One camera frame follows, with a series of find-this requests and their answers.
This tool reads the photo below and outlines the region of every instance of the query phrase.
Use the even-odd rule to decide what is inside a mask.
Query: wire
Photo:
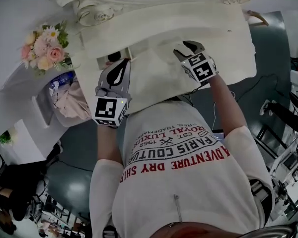
[[[276,77],[276,79],[277,79],[277,82],[276,82],[276,85],[275,85],[275,87],[274,87],[274,90],[280,95],[280,96],[283,96],[284,98],[286,98],[286,99],[288,99],[289,100],[289,98],[288,97],[286,97],[282,92],[280,92],[280,91],[278,91],[276,88],[277,88],[277,85],[278,85],[278,76],[276,75],[276,74],[269,74],[269,75],[263,75],[263,76],[261,76],[259,79],[258,79],[258,81],[251,87],[251,88],[249,88],[248,90],[246,90],[237,100],[236,100],[236,102],[239,102],[240,101],[240,99],[246,94],[246,93],[248,93],[248,92],[250,92],[251,90],[253,90],[257,85],[258,85],[258,83],[264,78],[264,77],[267,77],[267,78],[269,78],[269,77],[271,77],[271,76],[275,76]]]
[[[185,95],[190,95],[190,94],[193,94],[193,93],[196,93],[197,91],[200,90],[201,87],[203,87],[204,85],[200,85],[198,88],[194,89],[192,92],[190,93],[185,93]]]
[[[231,93],[232,93],[232,95],[233,95],[233,97],[234,97],[234,99],[235,99],[236,94],[235,94],[233,91],[231,91]],[[217,116],[215,115],[215,104],[216,104],[216,102],[214,102],[214,104],[213,104],[214,120],[213,120],[212,130],[214,129],[215,120],[217,119]]]
[[[192,101],[190,101],[187,97],[185,97],[183,94],[181,95],[184,99],[186,99],[188,102],[190,102],[191,106],[194,107]]]
[[[84,171],[87,171],[87,172],[93,172],[93,170],[88,170],[88,169],[83,169],[83,168],[79,168],[79,167],[76,167],[76,166],[73,166],[73,165],[70,165],[64,161],[61,161],[61,160],[58,160],[58,162],[62,162],[63,164],[65,164],[66,166],[69,166],[71,168],[75,168],[75,169],[80,169],[80,170],[84,170]]]
[[[189,99],[190,99],[190,102],[191,102],[191,104],[192,104],[192,107],[194,107],[194,105],[193,105],[193,101],[192,101],[192,99],[191,99],[191,95],[189,94]]]
[[[216,104],[216,102],[214,102],[214,104],[213,104],[214,121],[213,121],[213,125],[212,125],[212,130],[214,129],[215,120],[217,118],[217,116],[215,115],[215,104]]]
[[[40,196],[43,195],[43,193],[45,192],[46,187],[47,187],[47,184],[46,184],[46,182],[44,181],[44,179],[43,179],[42,181],[43,181],[43,183],[44,183],[44,190],[43,190],[43,192],[42,192],[38,197],[40,197]]]

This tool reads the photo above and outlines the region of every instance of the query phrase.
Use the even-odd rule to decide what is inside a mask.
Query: table
[[[76,75],[90,106],[101,74],[97,58],[126,47],[136,57],[129,88],[133,99],[127,114],[200,86],[184,73],[173,54],[184,40],[205,46],[227,84],[256,75],[255,48],[239,5],[187,2],[153,6],[83,29],[81,38],[81,49],[75,51],[72,62],[79,66]]]

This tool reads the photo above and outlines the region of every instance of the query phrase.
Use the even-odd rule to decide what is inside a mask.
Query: flower bouquet
[[[26,68],[32,67],[36,74],[44,75],[54,67],[56,70],[74,69],[64,48],[69,44],[65,31],[66,22],[55,26],[42,25],[29,33],[21,48],[21,59]]]

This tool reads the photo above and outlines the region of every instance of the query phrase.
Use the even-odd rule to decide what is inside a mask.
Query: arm
[[[117,130],[108,126],[97,128],[98,160],[111,160],[123,165],[120,150],[116,142]]]
[[[216,75],[210,80],[213,101],[216,102],[225,135],[232,130],[247,126],[242,110],[223,79]]]
[[[5,196],[5,197],[9,198],[12,192],[13,192],[12,189],[0,187],[0,195],[1,196]]]
[[[90,222],[94,238],[103,237],[104,228],[113,225],[111,210],[124,171],[116,136],[116,129],[98,126],[98,161],[89,190]]]

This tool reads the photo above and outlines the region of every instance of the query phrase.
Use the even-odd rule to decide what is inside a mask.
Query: pink fabric
[[[66,84],[59,87],[59,89],[53,93],[52,100],[55,107],[65,117],[79,117],[82,120],[91,117],[88,104],[80,88],[77,77],[74,78],[71,85]]]

